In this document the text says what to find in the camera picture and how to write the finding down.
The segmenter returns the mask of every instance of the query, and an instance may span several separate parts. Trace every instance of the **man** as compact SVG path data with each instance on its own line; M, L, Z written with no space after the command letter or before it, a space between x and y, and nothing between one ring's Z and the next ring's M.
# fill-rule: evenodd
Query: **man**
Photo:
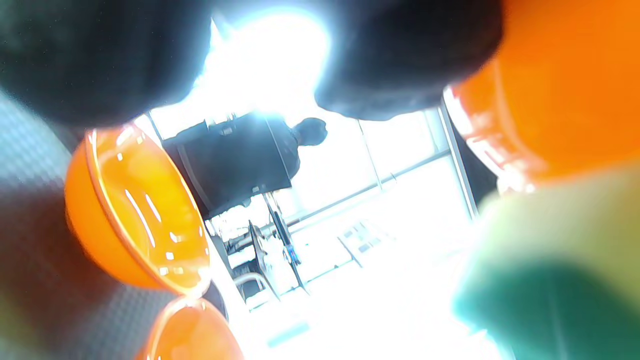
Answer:
M291 128L279 115L252 112L193 126L163 146L208 219L254 195L291 187L300 169L298 147L319 145L326 135L326 123L317 118Z

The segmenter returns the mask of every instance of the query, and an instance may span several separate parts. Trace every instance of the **chair leg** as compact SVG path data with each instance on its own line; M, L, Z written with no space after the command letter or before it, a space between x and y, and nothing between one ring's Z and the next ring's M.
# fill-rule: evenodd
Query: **chair leg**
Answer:
M273 286L271 285L271 283L261 274L255 273L255 272L250 272L248 274L243 274L240 275L239 277L236 277L234 279L234 283L236 284L236 286L240 286L248 281L257 281L259 284L262 284L265 288L269 288L269 290L271 291L271 293L273 294L273 296L276 297L276 299L278 299L278 301L282 301L280 299L279 294L275 291L275 289L273 288Z

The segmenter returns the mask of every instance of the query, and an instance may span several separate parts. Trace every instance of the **gray fabric surface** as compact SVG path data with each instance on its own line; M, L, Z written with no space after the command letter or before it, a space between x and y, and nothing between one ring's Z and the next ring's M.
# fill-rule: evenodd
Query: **gray fabric surface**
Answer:
M69 161L47 125L0 94L0 359L132 359L174 298L85 258L65 223Z

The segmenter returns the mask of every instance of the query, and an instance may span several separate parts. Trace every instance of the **bright light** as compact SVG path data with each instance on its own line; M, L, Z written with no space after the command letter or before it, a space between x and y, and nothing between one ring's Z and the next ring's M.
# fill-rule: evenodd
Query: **bright light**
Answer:
M328 50L328 35L313 19L270 15L238 29L209 55L197 91L216 113L286 112L313 100Z

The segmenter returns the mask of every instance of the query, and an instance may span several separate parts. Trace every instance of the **orange plastic container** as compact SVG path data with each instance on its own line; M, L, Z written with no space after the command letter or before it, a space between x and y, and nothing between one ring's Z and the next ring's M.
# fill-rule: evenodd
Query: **orange plastic container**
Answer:
M176 299L157 317L136 360L242 360L227 321L204 299Z
M640 158L640 2L503 3L498 53L445 93L474 152L521 190Z
M180 173L135 125L90 131L65 185L85 253L121 282L197 298L211 283L204 223Z

